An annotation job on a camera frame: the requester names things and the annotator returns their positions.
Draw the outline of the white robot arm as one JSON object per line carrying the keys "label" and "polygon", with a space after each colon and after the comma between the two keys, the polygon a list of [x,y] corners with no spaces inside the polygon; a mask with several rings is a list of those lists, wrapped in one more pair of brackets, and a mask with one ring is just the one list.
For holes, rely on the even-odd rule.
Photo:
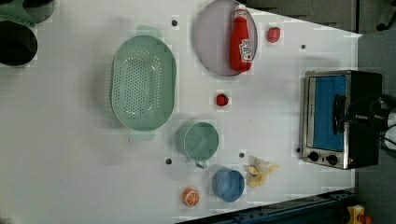
{"label": "white robot arm", "polygon": [[[354,105],[367,103],[366,112],[353,110]],[[390,95],[370,95],[350,103],[341,120],[359,126],[373,134],[380,149],[395,149],[395,98]]]}

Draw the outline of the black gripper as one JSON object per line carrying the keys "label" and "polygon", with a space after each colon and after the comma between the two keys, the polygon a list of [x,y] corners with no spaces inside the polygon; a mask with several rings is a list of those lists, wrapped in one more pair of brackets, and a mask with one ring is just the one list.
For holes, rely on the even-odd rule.
{"label": "black gripper", "polygon": [[[353,106],[371,99],[367,112],[354,112]],[[370,95],[353,101],[346,108],[345,122],[356,124],[378,138],[379,147],[395,146],[395,98]]]}

